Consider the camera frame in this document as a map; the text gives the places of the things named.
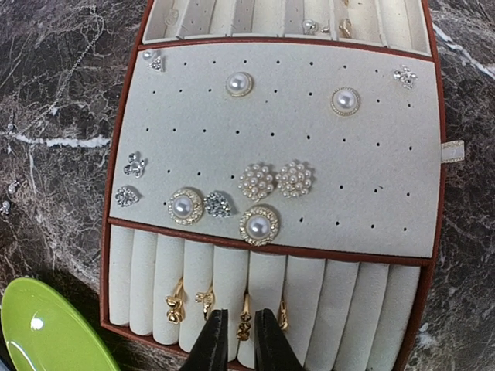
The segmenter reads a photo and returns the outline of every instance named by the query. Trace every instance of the jewelry tray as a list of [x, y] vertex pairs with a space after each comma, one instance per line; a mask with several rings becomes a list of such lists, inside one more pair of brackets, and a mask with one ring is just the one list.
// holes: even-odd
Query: jewelry tray
[[[304, 34], [306, 19], [324, 32]], [[419, 76], [413, 89], [394, 79], [401, 66]], [[225, 89], [236, 72], [254, 80], [245, 97]], [[349, 117], [330, 107], [341, 87], [360, 95]], [[439, 250], [445, 125], [426, 0], [148, 1], [109, 161], [101, 325], [186, 355], [204, 324], [194, 296], [213, 285], [213, 307], [229, 310], [231, 368], [254, 368], [254, 330], [236, 338], [246, 291], [251, 314], [277, 315], [285, 301], [305, 369], [403, 370]], [[131, 153], [145, 159], [140, 179], [122, 171]], [[263, 199], [280, 231], [251, 246], [239, 219], [254, 203], [238, 177], [293, 160], [314, 169], [311, 191]], [[120, 207], [122, 186], [139, 202]], [[183, 187], [228, 194], [235, 215], [175, 223], [168, 203]], [[185, 318], [174, 325], [165, 297], [181, 278]]]

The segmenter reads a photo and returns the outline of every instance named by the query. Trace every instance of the green plate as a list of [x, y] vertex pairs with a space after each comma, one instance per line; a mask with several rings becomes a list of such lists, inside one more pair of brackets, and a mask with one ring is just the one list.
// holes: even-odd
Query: green plate
[[17, 371], [119, 370], [80, 313], [32, 278], [18, 278], [5, 290], [2, 329]]

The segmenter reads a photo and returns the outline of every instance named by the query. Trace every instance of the marble countertop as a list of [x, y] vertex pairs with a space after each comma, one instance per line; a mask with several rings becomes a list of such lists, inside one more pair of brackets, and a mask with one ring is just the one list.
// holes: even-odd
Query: marble countertop
[[[108, 154], [145, 1], [97, 0], [96, 14], [88, 4], [0, 2], [0, 201], [12, 204], [0, 216], [0, 294], [15, 277], [39, 278], [88, 318], [123, 370], [174, 370], [181, 359], [98, 324]], [[495, 3], [430, 7], [447, 138], [466, 142], [466, 160], [448, 165], [441, 253], [407, 370], [493, 371]]]

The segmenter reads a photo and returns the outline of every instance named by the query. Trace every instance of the ring holder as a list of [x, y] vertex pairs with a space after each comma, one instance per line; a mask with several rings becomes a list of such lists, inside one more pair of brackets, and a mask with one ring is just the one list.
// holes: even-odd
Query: ring holder
[[[227, 309], [229, 367], [253, 369], [253, 331], [237, 338], [240, 316], [267, 308], [309, 371], [403, 370], [439, 252], [442, 163], [463, 157], [462, 142], [445, 143], [427, 1], [196, 3], [150, 0], [133, 49], [108, 167], [102, 326], [184, 354], [205, 316]], [[149, 70], [149, 50], [161, 73]], [[414, 72], [414, 88], [394, 78], [399, 66]], [[248, 88], [232, 94], [245, 87], [226, 89], [239, 72]], [[145, 181], [122, 171], [137, 149]], [[246, 165], [276, 174], [296, 160], [312, 169], [303, 197], [239, 192]], [[169, 215], [187, 211], [170, 199], [185, 186], [202, 195], [194, 223]], [[120, 207], [121, 187], [138, 202]], [[236, 210], [229, 217], [204, 209], [216, 189]], [[241, 235], [245, 225], [264, 233], [253, 208], [277, 218], [263, 243]], [[175, 324], [166, 298], [181, 278]]]

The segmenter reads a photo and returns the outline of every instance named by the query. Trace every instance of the gold ring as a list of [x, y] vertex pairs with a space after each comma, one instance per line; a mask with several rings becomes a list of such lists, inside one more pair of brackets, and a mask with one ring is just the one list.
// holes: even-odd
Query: gold ring
[[213, 293], [213, 285], [210, 286], [207, 292], [198, 292], [196, 298], [194, 299], [196, 303], [203, 304], [203, 317], [207, 321], [210, 317], [210, 309], [215, 302], [215, 294]]
[[288, 328], [287, 304], [284, 299], [280, 302], [280, 315], [278, 317], [278, 325], [282, 331]]
[[241, 313], [241, 323], [237, 328], [237, 339], [241, 342], [246, 342], [249, 339], [249, 332], [251, 330], [251, 310], [249, 308], [249, 294], [244, 294], [244, 307]]
[[184, 320], [184, 309], [183, 309], [183, 298], [182, 291], [184, 287], [184, 280], [181, 278], [179, 283], [176, 285], [176, 289], [172, 296], [167, 296], [165, 298], [165, 303], [170, 307], [167, 312], [167, 318], [170, 323], [178, 325]]
[[350, 22], [350, 19], [344, 18], [340, 21], [339, 30], [342, 31], [343, 36], [348, 38], [348, 39], [352, 38], [352, 35], [351, 35], [352, 27], [353, 27], [353, 24]]

